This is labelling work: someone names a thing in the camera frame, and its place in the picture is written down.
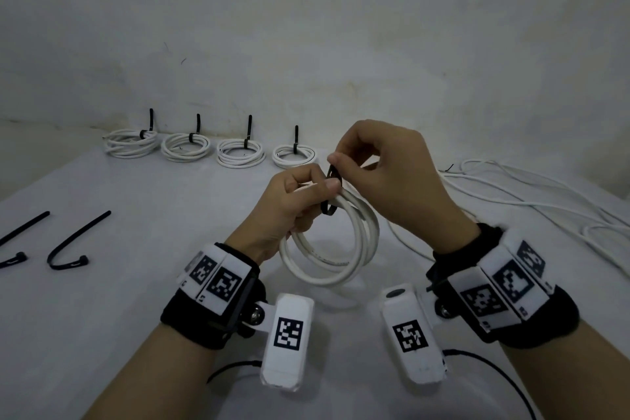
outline forearm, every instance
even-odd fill
[[[584,321],[534,349],[502,347],[545,420],[627,418],[630,361]]]
[[[159,324],[84,420],[175,420],[190,416],[215,351]]]

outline wrist strap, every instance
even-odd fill
[[[266,301],[258,279],[260,268],[249,257],[225,244],[200,251],[178,277],[179,289],[160,320],[208,349],[222,349],[234,332],[251,337],[241,312]]]
[[[451,315],[461,315],[484,342],[531,348],[574,331],[579,311],[545,275],[546,262],[518,234],[479,224],[469,245],[435,256],[427,273]]]

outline table surface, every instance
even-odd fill
[[[231,170],[218,165],[214,153],[194,163],[172,163],[159,152],[119,160],[93,150],[0,203],[2,234],[43,211],[52,213],[1,248],[2,259],[23,250],[29,260],[0,271],[0,417],[80,418],[157,324],[188,260],[201,245],[225,239],[278,171],[269,159],[252,169]],[[487,175],[532,199],[581,206],[555,190]],[[561,177],[630,219],[630,204],[583,179]],[[487,186],[469,187],[501,197]],[[551,261],[551,277],[573,296],[583,318],[630,356],[630,281],[617,269],[531,209],[453,196],[485,220],[517,225]],[[88,266],[47,267],[55,246],[108,209],[109,218],[57,258],[66,263],[85,254]],[[307,235],[317,250],[333,256],[347,255],[353,245],[350,221],[340,212],[318,218]],[[281,292],[316,301],[303,387],[280,392],[263,387],[256,369],[228,371],[206,388],[199,418],[528,418],[511,387],[475,360],[449,358],[448,378],[439,385],[419,387],[401,375],[377,297],[382,289],[408,281],[421,291],[430,263],[379,221],[376,257],[345,286],[304,284],[278,256],[264,263],[270,301]],[[618,248],[630,250],[627,244]],[[438,325],[435,336],[442,348],[484,355],[516,378],[500,348],[483,344],[461,319]],[[264,341],[260,333],[248,340],[234,337],[216,367],[261,359]]]

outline coiled white cable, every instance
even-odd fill
[[[217,146],[217,161],[226,168],[241,169],[256,166],[262,163],[266,157],[263,146],[253,139],[248,139],[247,142],[247,150],[253,153],[240,157],[229,154],[230,151],[239,149],[245,149],[243,139],[224,139]]]
[[[350,281],[356,276],[364,265],[367,265],[379,245],[379,221],[372,208],[362,199],[359,199],[349,191],[342,189],[331,204],[342,208],[352,222],[355,234],[355,246],[350,261],[332,261],[327,259],[313,249],[302,233],[291,233],[295,245],[302,254],[312,263],[336,273],[328,278],[315,278],[306,274],[288,253],[287,240],[280,241],[280,258],[284,265],[293,275],[314,286],[334,286]]]
[[[293,145],[276,146],[273,150],[273,162],[276,163],[276,166],[286,170],[317,161],[317,151],[315,151],[315,148],[311,148],[307,145],[297,145],[295,150],[304,158],[301,160],[285,160],[282,157],[293,153]]]
[[[200,145],[201,148],[191,151],[182,150],[180,146],[190,144],[190,138],[192,138],[194,145]],[[162,141],[162,154],[169,161],[175,161],[176,163],[187,163],[203,158],[210,152],[210,148],[210,139],[198,133],[193,133],[192,137],[190,133],[175,133],[168,135]]]
[[[466,171],[464,170],[464,168],[466,167],[467,164],[469,163],[477,163],[477,166],[481,165],[481,164],[492,164],[495,165],[497,167],[499,167],[503,172],[505,172],[509,177],[516,179],[517,181],[523,182],[525,184],[531,184],[531,185],[541,185],[541,186],[546,186],[546,187],[554,187],[554,188],[561,188],[564,190],[567,190],[573,194],[576,194],[577,196],[579,196],[583,201],[585,201],[585,203],[592,209],[595,210],[595,212],[597,212],[597,214],[599,215],[599,219],[595,218],[591,215],[588,215],[586,213],[583,213],[581,211],[576,211],[575,209],[569,209],[569,208],[565,208],[564,206],[559,206],[557,204],[551,204],[548,202],[538,202],[538,201],[525,201],[524,198],[521,197],[521,195],[518,195],[500,185],[497,185],[496,183],[490,182],[488,180],[485,180],[481,177],[478,176],[472,176],[470,174],[466,174]],[[554,183],[553,185],[549,185],[549,184],[543,184],[543,183],[538,183],[538,182],[532,182],[532,181],[528,181],[528,180],[524,180],[523,178],[520,178],[518,176],[516,176],[513,172],[523,172],[523,173],[529,173],[529,174],[533,174],[535,176],[538,176],[540,178],[544,178],[548,181],[551,181],[552,183]],[[630,271],[628,270],[628,268],[626,268],[626,266],[624,265],[624,261],[627,262],[627,258],[625,260],[620,259],[619,257],[617,257],[615,254],[613,254],[610,250],[604,248],[604,246],[602,246],[601,242],[596,240],[593,236],[593,234],[591,233],[591,231],[593,230],[610,230],[613,232],[616,232],[618,234],[621,234],[622,236],[626,237],[626,239],[630,240],[630,223],[622,218],[620,218],[619,216],[615,215],[614,213],[610,212],[608,209],[606,209],[605,207],[603,207],[600,204],[597,204],[596,202],[592,201],[590,198],[588,198],[585,194],[579,192],[578,190],[576,190],[575,188],[569,186],[568,184],[564,183],[563,181],[560,181],[558,179],[555,179],[551,176],[547,176],[547,175],[543,175],[540,173],[537,173],[535,171],[530,171],[530,170],[526,170],[523,168],[518,168],[515,166],[511,166],[511,165],[507,165],[504,163],[499,163],[498,161],[493,161],[493,160],[477,160],[477,159],[470,159],[470,160],[465,160],[462,161],[460,163],[460,170],[459,172],[441,172],[440,175],[442,176],[442,181],[453,187],[454,189],[457,189],[458,191],[460,191],[461,193],[465,193],[469,196],[472,196],[474,198],[477,198],[478,200],[483,200],[483,201],[488,201],[488,202],[496,202],[499,204],[510,204],[512,206],[528,206],[531,207],[532,209],[535,209],[536,211],[538,211],[542,216],[544,216],[545,218],[547,218],[549,221],[551,221],[552,223],[554,223],[556,226],[558,226],[559,228],[561,228],[563,231],[581,239],[582,241],[584,241],[587,245],[589,245],[592,249],[594,249],[594,251],[596,251],[600,256],[602,256],[606,261],[610,262],[611,264],[613,264],[614,266],[616,266],[623,274],[625,274],[626,276],[630,277]],[[461,179],[468,179],[468,180],[472,180],[472,181],[477,181],[489,186],[492,186],[496,189],[499,189],[500,191],[509,194],[510,196],[516,198],[518,201],[508,201],[505,199],[494,199],[494,198],[488,198],[486,196],[482,196],[481,194],[477,194],[477,193],[473,193],[467,189],[462,188],[461,186],[453,183],[451,180],[447,179],[447,178],[461,178]],[[550,217],[545,211],[543,211],[541,208],[547,208],[547,209],[554,209],[554,210],[558,210],[558,211],[563,211],[565,213],[570,213],[572,215],[577,215],[579,217],[585,218],[587,220],[589,220],[590,222],[592,222],[592,224],[587,225],[587,226],[583,226],[582,228],[580,228],[579,230],[576,230],[574,228],[569,227],[568,225],[565,225],[563,222],[558,221],[552,217]]]
[[[158,132],[138,129],[117,129],[103,137],[105,153],[116,158],[140,158],[151,153],[158,145]]]

